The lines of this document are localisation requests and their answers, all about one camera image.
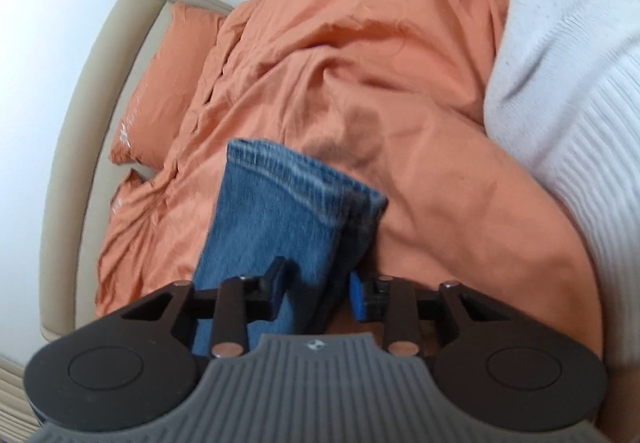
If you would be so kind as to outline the beige pleated curtain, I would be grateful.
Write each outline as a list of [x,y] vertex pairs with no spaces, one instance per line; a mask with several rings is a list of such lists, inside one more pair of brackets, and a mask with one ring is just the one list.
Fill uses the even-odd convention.
[[0,433],[2,442],[25,442],[39,428],[24,390],[24,368],[0,359]]

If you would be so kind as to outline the beige upholstered headboard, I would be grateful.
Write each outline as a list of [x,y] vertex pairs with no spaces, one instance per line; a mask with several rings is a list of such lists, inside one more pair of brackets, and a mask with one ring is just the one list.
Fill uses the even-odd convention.
[[220,0],[117,0],[81,70],[58,136],[44,204],[39,317],[45,341],[94,319],[96,260],[112,196],[130,169],[112,164],[108,152],[176,2],[222,15],[232,10]]

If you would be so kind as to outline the blue denim jeans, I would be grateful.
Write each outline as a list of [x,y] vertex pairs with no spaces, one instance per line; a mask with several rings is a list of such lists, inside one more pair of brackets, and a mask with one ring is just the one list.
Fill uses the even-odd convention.
[[262,276],[274,259],[292,260],[297,270],[277,319],[250,323],[248,343],[266,333],[324,333],[386,207],[382,193],[316,159],[273,142],[232,140],[194,286]]

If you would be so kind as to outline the orange duvet cover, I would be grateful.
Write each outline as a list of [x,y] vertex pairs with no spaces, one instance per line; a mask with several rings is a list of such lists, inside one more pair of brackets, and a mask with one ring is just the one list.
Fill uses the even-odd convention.
[[382,191],[381,272],[457,279],[602,349],[588,252],[488,140],[508,0],[250,0],[224,17],[164,166],[130,172],[96,263],[104,315],[189,278],[234,138],[267,139]]

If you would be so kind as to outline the orange pillow with embroidery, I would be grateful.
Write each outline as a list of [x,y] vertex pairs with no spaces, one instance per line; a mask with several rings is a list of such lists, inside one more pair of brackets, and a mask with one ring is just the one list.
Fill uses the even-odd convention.
[[110,160],[160,171],[193,99],[224,16],[175,2],[160,45],[134,88],[114,132]]

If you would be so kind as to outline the white knit sweater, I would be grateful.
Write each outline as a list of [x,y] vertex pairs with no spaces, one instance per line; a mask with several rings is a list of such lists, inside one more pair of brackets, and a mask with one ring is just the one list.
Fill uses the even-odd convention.
[[586,237],[606,362],[637,365],[639,0],[509,0],[484,113]]

